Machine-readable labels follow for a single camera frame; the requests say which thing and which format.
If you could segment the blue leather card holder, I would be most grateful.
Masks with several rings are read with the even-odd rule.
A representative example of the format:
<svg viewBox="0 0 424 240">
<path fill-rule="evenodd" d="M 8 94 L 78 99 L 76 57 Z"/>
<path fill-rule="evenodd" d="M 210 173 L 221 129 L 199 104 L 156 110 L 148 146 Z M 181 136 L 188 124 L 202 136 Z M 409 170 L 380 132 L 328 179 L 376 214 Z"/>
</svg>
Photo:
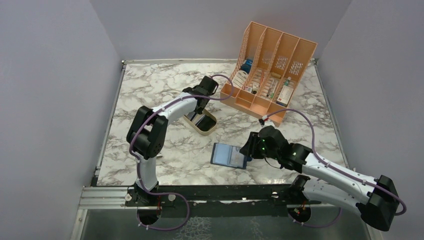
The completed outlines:
<svg viewBox="0 0 424 240">
<path fill-rule="evenodd" d="M 253 159 L 240 153 L 241 147 L 215 142 L 213 144 L 210 163 L 223 167 L 243 169 Z"/>
</svg>

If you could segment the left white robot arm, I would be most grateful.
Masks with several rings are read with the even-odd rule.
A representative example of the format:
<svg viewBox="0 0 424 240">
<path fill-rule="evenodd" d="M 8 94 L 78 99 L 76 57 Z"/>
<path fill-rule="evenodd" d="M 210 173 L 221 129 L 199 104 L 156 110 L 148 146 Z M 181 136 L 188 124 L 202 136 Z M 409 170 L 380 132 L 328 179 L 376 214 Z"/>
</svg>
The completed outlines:
<svg viewBox="0 0 424 240">
<path fill-rule="evenodd" d="M 189 121 L 206 119 L 216 125 L 216 120 L 207 117 L 205 107 L 215 94 L 218 83 L 209 76 L 203 77 L 194 87 L 187 87 L 173 100 L 157 107 L 140 107 L 128 130 L 126 141 L 129 153 L 136 159 L 135 184 L 141 188 L 138 199 L 144 205 L 152 205 L 157 200 L 158 184 L 156 158 L 165 144 L 168 126 L 182 117 Z"/>
</svg>

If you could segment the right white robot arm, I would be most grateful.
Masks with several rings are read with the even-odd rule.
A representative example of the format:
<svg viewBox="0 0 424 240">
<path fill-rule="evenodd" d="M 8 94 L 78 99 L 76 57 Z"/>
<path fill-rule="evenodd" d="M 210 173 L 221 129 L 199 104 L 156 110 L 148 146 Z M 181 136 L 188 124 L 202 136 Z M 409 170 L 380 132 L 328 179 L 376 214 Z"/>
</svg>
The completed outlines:
<svg viewBox="0 0 424 240">
<path fill-rule="evenodd" d="M 298 172 L 288 190 L 296 204 L 318 201 L 338 206 L 384 232 L 390 229 L 400 205 L 391 178 L 367 176 L 322 159 L 311 148 L 288 142 L 270 125 L 251 132 L 240 153 L 253 159 L 274 159 L 281 168 Z"/>
</svg>

